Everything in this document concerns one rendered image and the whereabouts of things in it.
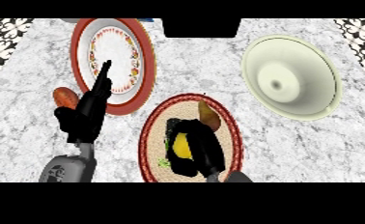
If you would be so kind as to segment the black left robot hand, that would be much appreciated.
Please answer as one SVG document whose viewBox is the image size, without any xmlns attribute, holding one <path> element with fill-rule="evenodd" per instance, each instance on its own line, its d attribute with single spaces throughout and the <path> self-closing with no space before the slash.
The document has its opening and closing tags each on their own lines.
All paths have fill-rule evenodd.
<svg viewBox="0 0 365 224">
<path fill-rule="evenodd" d="M 93 144 L 99 137 L 106 100 L 110 96 L 110 79 L 106 77 L 109 67 L 110 61 L 106 60 L 93 89 L 84 93 L 75 108 L 57 107 L 54 110 L 60 130 L 68 134 L 68 143 Z"/>
</svg>

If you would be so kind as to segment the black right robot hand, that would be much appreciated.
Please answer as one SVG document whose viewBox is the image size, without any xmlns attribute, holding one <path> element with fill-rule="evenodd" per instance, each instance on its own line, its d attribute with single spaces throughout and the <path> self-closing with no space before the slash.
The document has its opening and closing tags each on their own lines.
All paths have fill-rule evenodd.
<svg viewBox="0 0 365 224">
<path fill-rule="evenodd" d="M 192 159 L 178 158 L 172 151 L 172 144 L 178 133 L 186 134 Z M 168 139 L 168 160 L 175 174 L 195 177 L 198 173 L 203 178 L 224 170 L 223 148 L 211 128 L 196 119 L 167 120 L 165 138 Z"/>
</svg>

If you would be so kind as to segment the yellow lemon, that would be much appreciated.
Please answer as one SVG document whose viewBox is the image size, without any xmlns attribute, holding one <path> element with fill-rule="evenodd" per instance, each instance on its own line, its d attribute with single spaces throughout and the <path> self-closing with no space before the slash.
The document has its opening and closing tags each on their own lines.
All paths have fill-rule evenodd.
<svg viewBox="0 0 365 224">
<path fill-rule="evenodd" d="M 192 154 L 189 150 L 186 134 L 178 133 L 175 136 L 174 144 L 172 144 L 172 151 L 178 158 L 192 159 Z"/>
</svg>

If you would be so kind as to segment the round woven red-rimmed placemat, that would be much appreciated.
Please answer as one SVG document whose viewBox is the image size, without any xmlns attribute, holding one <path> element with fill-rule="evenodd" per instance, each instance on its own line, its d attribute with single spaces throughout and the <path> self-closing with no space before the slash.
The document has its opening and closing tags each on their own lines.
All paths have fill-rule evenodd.
<svg viewBox="0 0 365 224">
<path fill-rule="evenodd" d="M 215 135 L 223 148 L 224 171 L 220 173 L 223 182 L 232 171 L 242 169 L 242 136 L 232 115 L 223 105 L 208 96 L 201 94 L 180 94 L 165 99 L 149 114 L 141 128 L 138 142 L 138 162 L 141 178 L 146 182 L 203 182 L 201 174 L 186 177 L 175 174 L 171 167 L 158 166 L 158 159 L 165 157 L 165 129 L 167 120 L 193 120 L 199 118 L 198 101 L 203 100 L 221 119 Z"/>
</svg>

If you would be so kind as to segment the pale green bowl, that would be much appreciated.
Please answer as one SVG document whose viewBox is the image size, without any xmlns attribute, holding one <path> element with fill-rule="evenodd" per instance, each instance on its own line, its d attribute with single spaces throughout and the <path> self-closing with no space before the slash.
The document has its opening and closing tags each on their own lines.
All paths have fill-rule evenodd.
<svg viewBox="0 0 365 224">
<path fill-rule="evenodd" d="M 245 49 L 240 69 L 251 94 L 273 113 L 314 121 L 333 112 L 342 95 L 341 78 L 326 55 L 308 42 L 285 35 L 260 37 Z"/>
</svg>

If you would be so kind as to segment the orange sweet potato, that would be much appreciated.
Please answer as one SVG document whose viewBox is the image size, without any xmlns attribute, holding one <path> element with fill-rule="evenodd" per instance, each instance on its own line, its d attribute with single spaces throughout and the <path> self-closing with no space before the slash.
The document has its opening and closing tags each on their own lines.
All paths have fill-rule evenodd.
<svg viewBox="0 0 365 224">
<path fill-rule="evenodd" d="M 76 94 L 65 87 L 57 87 L 53 91 L 53 98 L 57 107 L 73 109 L 78 104 Z"/>
</svg>

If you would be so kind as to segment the brown pear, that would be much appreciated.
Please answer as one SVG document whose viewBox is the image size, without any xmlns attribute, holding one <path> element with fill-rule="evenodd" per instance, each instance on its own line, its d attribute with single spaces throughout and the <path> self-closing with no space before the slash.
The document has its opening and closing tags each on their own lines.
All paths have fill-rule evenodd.
<svg viewBox="0 0 365 224">
<path fill-rule="evenodd" d="M 199 122 L 206 125 L 212 131 L 217 131 L 221 126 L 221 119 L 203 100 L 198 101 L 198 113 Z"/>
</svg>

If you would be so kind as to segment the green leafy vegetable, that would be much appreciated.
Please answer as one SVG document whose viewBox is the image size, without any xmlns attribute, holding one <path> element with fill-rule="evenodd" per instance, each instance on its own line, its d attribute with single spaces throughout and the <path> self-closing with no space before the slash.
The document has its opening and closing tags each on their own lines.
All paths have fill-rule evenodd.
<svg viewBox="0 0 365 224">
<path fill-rule="evenodd" d="M 165 152 L 167 152 L 168 151 L 168 139 L 167 138 L 164 140 L 164 146 L 165 146 Z M 158 159 L 158 166 L 162 167 L 162 168 L 171 167 L 171 163 L 169 163 L 168 155 L 167 154 L 165 154 L 165 157 L 164 158 L 159 158 Z"/>
</svg>

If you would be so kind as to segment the red rimmed patterned plate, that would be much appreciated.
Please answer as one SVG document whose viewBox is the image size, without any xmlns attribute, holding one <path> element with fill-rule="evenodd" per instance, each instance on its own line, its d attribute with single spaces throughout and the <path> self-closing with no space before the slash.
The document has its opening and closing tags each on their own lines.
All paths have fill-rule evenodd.
<svg viewBox="0 0 365 224">
<path fill-rule="evenodd" d="M 69 59 L 79 89 L 93 89 L 101 63 L 110 61 L 106 113 L 127 115 L 143 106 L 155 82 L 155 54 L 134 18 L 81 18 L 70 36 Z"/>
</svg>

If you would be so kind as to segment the black appliance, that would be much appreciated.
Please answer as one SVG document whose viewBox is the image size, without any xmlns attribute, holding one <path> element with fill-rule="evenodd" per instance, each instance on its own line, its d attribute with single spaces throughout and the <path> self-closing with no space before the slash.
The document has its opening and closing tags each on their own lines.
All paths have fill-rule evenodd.
<svg viewBox="0 0 365 224">
<path fill-rule="evenodd" d="M 167 38 L 233 38 L 239 18 L 162 18 Z"/>
</svg>

